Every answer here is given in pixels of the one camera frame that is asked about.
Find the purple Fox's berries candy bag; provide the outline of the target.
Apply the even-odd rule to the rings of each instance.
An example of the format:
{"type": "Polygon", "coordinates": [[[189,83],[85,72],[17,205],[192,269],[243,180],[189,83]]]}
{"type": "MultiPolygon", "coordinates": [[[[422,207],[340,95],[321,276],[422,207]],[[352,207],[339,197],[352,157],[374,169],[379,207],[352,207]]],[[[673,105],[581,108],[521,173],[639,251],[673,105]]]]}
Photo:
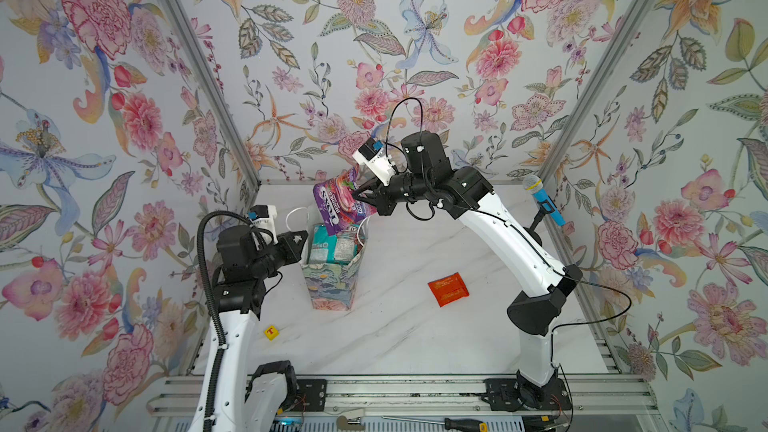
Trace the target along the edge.
{"type": "Polygon", "coordinates": [[[360,167],[313,186],[313,197],[329,235],[338,235],[376,214],[376,209],[353,197],[360,179],[360,167]]]}

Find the teal snack packet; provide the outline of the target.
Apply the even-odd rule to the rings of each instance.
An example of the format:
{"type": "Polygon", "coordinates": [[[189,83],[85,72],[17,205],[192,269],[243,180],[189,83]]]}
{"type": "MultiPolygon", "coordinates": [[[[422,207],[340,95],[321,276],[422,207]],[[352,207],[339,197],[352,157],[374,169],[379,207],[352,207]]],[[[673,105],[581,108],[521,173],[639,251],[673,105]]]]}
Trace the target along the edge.
{"type": "Polygon", "coordinates": [[[324,224],[315,225],[308,263],[348,265],[360,250],[358,230],[357,225],[352,225],[338,234],[331,234],[324,224]]]}

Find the floral paper gift bag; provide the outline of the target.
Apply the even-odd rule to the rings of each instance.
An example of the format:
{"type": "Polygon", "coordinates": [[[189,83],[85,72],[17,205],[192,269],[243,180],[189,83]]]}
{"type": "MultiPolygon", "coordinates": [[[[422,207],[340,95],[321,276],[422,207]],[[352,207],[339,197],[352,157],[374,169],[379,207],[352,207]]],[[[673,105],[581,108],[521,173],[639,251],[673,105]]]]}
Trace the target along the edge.
{"type": "Polygon", "coordinates": [[[290,231],[298,231],[300,225],[305,225],[309,233],[305,256],[300,265],[312,307],[315,310],[349,311],[354,302],[357,279],[365,252],[367,219],[357,225],[359,227],[360,250],[355,258],[345,266],[308,263],[313,228],[317,224],[324,223],[319,212],[309,207],[294,208],[285,219],[285,225],[290,231]]]}

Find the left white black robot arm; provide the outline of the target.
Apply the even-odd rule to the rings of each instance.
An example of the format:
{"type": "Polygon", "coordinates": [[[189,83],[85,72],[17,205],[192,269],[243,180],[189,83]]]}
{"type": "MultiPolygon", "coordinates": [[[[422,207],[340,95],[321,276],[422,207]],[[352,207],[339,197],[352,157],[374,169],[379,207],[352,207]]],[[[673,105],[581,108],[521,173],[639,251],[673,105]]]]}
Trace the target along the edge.
{"type": "Polygon", "coordinates": [[[268,431],[298,402],[298,380],[288,360],[250,370],[248,349],[267,295],[265,280],[298,263],[306,231],[258,239],[238,225],[219,235],[217,283],[204,288],[211,319],[210,351],[191,431],[268,431]]]}

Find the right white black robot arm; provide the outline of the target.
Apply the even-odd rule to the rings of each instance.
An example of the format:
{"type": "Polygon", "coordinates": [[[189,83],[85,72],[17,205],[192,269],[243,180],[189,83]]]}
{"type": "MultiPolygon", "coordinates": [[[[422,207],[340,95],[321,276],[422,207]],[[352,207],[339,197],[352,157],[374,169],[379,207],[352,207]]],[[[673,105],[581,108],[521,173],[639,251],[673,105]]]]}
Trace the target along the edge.
{"type": "Polygon", "coordinates": [[[543,408],[565,384],[553,362],[550,328],[581,281],[581,269],[546,252],[535,232],[519,224],[477,168],[453,168],[437,134],[417,132],[402,141],[403,172],[397,171],[386,148],[368,139],[354,153],[355,161],[374,176],[353,197],[381,216],[391,215],[400,203],[424,201],[432,211],[442,210],[460,221],[496,254],[522,288],[507,308],[521,340],[512,387],[515,399],[521,408],[543,408]]]}

